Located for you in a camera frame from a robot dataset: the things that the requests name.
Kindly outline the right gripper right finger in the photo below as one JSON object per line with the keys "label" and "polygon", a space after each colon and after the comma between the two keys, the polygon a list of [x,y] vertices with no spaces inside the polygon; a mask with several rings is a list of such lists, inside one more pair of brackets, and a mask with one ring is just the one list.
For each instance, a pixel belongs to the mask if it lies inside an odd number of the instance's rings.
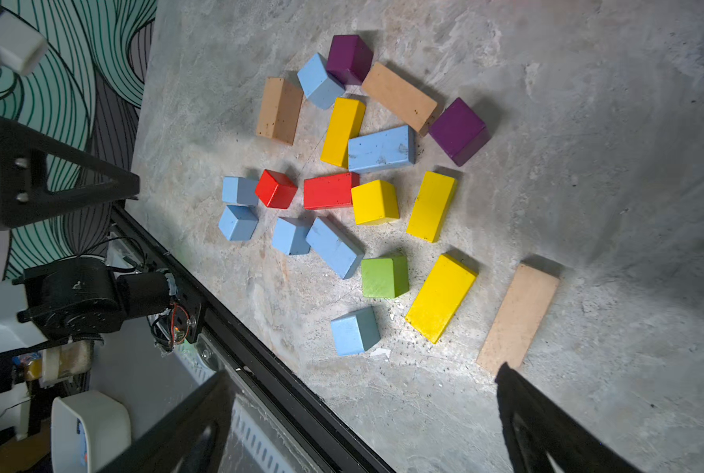
{"label": "right gripper right finger", "polygon": [[495,378],[502,432],[515,472],[636,472],[519,372],[503,364]]}

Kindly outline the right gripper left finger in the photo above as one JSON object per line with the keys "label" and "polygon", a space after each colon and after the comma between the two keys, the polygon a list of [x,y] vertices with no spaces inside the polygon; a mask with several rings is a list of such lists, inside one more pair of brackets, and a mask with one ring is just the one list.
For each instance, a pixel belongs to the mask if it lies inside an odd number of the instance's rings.
{"label": "right gripper left finger", "polygon": [[103,471],[218,471],[236,395],[229,375],[216,372],[141,439],[105,465]]}

